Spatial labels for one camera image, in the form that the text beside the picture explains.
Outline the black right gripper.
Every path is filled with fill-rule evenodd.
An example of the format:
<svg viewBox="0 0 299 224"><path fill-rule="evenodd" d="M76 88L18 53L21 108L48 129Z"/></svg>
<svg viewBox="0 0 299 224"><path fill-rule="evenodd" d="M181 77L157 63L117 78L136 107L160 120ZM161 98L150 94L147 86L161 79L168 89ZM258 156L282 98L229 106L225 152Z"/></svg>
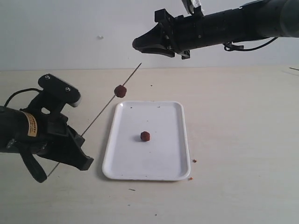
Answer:
<svg viewBox="0 0 299 224"><path fill-rule="evenodd" d="M198 31L198 20L201 15L183 15L173 17L166 9L155 11L154 20L157 25L147 33L133 40L133 48L143 54L175 57L183 60L190 58L190 50L197 48L195 42L203 35Z"/></svg>

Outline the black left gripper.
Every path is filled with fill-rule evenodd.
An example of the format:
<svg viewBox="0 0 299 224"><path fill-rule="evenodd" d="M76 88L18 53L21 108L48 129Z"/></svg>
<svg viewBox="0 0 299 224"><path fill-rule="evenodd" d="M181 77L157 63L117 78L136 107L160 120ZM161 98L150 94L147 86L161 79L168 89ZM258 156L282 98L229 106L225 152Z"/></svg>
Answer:
<svg viewBox="0 0 299 224"><path fill-rule="evenodd" d="M84 154L81 149L84 138L67 124L68 118L61 113L65 105L42 90L22 111L36 118L37 137L45 146L37 151L38 156L86 171L94 159ZM47 175L33 154L27 149L20 149L20 155L32 177L43 183Z"/></svg>

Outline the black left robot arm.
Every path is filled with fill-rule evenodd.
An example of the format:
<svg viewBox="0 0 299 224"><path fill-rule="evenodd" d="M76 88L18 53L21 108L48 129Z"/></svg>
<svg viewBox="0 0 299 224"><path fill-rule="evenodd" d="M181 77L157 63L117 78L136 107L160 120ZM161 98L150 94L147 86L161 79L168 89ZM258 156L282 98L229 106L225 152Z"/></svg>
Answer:
<svg viewBox="0 0 299 224"><path fill-rule="evenodd" d="M35 159L35 155L47 160L73 166L86 171L93 163L93 158L81 149L85 139L67 122L61 113L66 104L75 105L80 94L67 94L39 91L27 108L15 110L0 108L0 151L20 154L26 168L39 183L47 175Z"/></svg>

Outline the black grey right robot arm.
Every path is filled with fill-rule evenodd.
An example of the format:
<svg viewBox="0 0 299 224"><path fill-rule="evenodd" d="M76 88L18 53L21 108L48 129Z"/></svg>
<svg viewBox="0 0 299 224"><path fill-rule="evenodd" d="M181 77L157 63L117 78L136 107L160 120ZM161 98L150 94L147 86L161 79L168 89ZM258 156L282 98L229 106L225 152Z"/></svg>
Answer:
<svg viewBox="0 0 299 224"><path fill-rule="evenodd" d="M204 15L198 0L183 1L189 16L173 17L165 9L155 11L156 26L133 40L135 50L173 58L190 58L192 49L222 44L224 50L246 52L238 42L299 36L297 0L255 0L235 9Z"/></svg>

